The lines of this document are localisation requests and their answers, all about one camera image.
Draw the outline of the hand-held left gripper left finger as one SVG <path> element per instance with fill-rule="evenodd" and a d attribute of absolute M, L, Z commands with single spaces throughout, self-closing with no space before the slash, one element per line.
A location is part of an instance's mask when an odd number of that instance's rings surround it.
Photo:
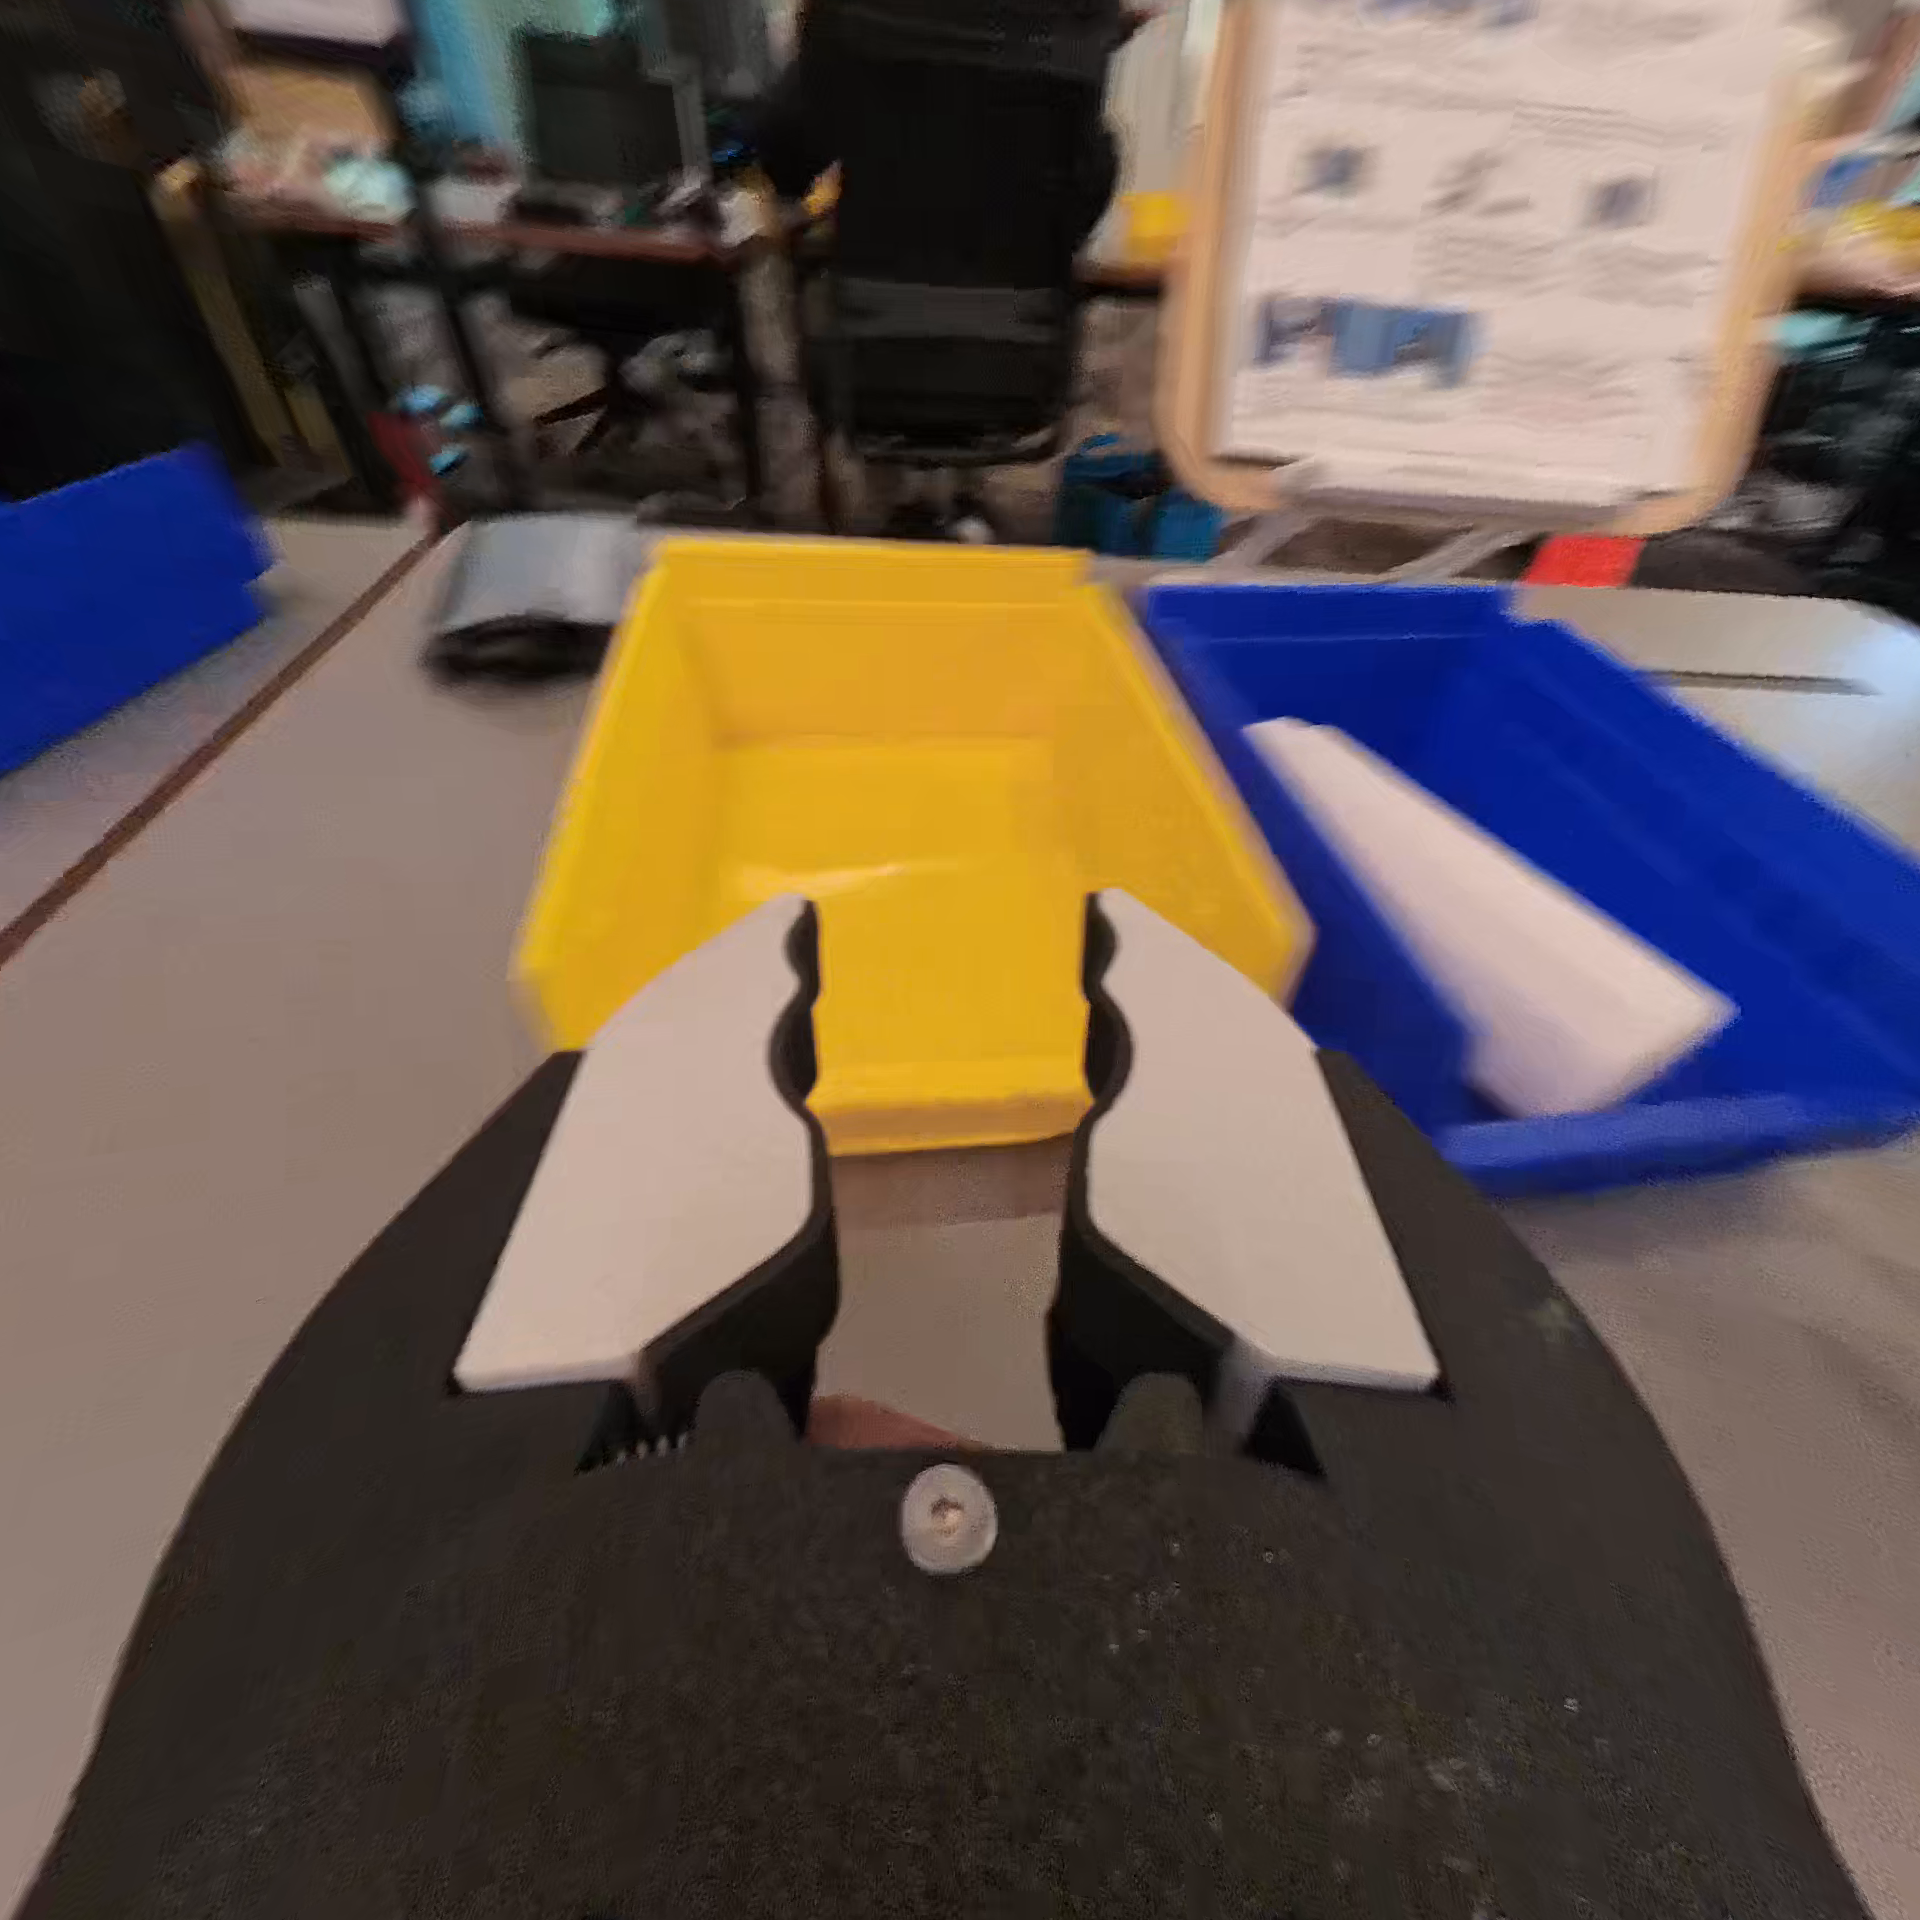
<path fill-rule="evenodd" d="M 817 915 L 776 897 L 637 990 L 577 1054 L 451 1386 L 609 1386 L 677 1441 L 720 1377 L 808 1426 L 841 1306 L 817 1074 Z"/>

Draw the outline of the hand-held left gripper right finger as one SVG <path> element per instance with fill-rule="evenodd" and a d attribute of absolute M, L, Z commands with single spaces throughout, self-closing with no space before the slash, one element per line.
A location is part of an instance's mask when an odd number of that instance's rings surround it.
<path fill-rule="evenodd" d="M 1088 1110 L 1063 1193 L 1048 1387 L 1091 1449 L 1138 1381 L 1205 1437 L 1310 1457 L 1305 1386 L 1429 1397 L 1441 1362 L 1317 1044 L 1210 948 L 1114 888 L 1086 901 Z"/>

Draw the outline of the white plastic bottle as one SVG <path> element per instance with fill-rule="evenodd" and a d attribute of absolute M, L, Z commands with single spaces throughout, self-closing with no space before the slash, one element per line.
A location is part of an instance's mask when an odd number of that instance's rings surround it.
<path fill-rule="evenodd" d="M 1707 980 L 1336 728 L 1242 732 L 1466 1035 L 1511 1118 L 1600 1114 L 1736 1022 Z"/>

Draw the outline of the yellow plastic bin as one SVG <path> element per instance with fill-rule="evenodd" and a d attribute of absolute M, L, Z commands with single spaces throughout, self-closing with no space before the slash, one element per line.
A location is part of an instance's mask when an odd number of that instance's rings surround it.
<path fill-rule="evenodd" d="M 1088 1107 L 1086 898 L 1290 1001 L 1312 922 L 1118 590 L 1063 549 L 670 538 L 630 590 L 514 956 L 545 1052 L 776 897 L 819 924 L 838 1156 Z"/>

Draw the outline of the blue plastic bin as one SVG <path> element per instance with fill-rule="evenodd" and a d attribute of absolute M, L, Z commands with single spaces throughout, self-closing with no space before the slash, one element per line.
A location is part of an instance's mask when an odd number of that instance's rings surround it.
<path fill-rule="evenodd" d="M 189 444 L 2 509 L 2 772 L 250 633 L 273 556 Z"/>
<path fill-rule="evenodd" d="M 1294 1016 L 1483 1193 L 1605 1193 L 1918 1120 L 1914 862 L 1496 588 L 1165 584 L 1145 635 L 1314 924 Z M 1343 730 L 1734 1004 L 1624 1104 L 1499 1118 L 1466 1041 L 1247 730 Z"/>

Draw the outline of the grey zip pouch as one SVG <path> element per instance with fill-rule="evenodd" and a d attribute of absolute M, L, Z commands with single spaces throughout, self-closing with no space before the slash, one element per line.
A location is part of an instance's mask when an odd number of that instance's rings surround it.
<path fill-rule="evenodd" d="M 643 570 L 649 539 L 615 513 L 469 520 L 423 630 L 423 667 L 447 686 L 590 681 Z"/>

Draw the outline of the blue bag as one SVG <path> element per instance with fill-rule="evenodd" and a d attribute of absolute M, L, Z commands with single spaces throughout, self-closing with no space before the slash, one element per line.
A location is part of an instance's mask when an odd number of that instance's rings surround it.
<path fill-rule="evenodd" d="M 1153 449 L 1091 434 L 1063 460 L 1048 539 L 1118 561 L 1206 564 L 1225 521 L 1178 486 Z"/>

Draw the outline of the black office chair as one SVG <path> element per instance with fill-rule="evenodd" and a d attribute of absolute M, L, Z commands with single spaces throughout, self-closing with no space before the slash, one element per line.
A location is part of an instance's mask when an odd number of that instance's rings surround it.
<path fill-rule="evenodd" d="M 833 177 L 800 291 L 823 444 L 888 464 L 1048 450 L 1072 396 L 1074 265 L 1112 204 L 1114 3 L 815 3 L 759 106 L 783 202 Z"/>

